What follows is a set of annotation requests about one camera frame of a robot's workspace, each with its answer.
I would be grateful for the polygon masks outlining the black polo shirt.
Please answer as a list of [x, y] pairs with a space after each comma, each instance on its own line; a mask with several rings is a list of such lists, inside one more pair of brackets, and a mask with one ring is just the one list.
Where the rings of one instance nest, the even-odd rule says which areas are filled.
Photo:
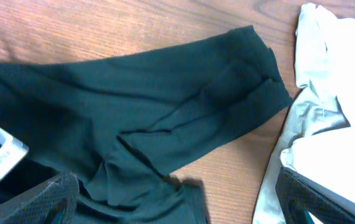
[[291, 104], [251, 26], [123, 57], [0, 62], [0, 128], [29, 147], [0, 189], [72, 171], [74, 223], [206, 223], [202, 190], [170, 173]]

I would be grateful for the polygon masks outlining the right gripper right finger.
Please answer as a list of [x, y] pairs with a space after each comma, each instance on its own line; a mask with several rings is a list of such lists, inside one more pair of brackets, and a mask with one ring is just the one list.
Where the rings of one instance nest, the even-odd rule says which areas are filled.
[[280, 168], [275, 186], [287, 224], [355, 224], [355, 203], [292, 171]]

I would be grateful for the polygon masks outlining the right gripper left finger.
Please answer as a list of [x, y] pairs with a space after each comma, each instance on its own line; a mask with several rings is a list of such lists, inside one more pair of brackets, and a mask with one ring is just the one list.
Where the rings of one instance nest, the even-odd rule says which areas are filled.
[[76, 175], [58, 174], [9, 200], [0, 196], [0, 224], [71, 223], [79, 193]]

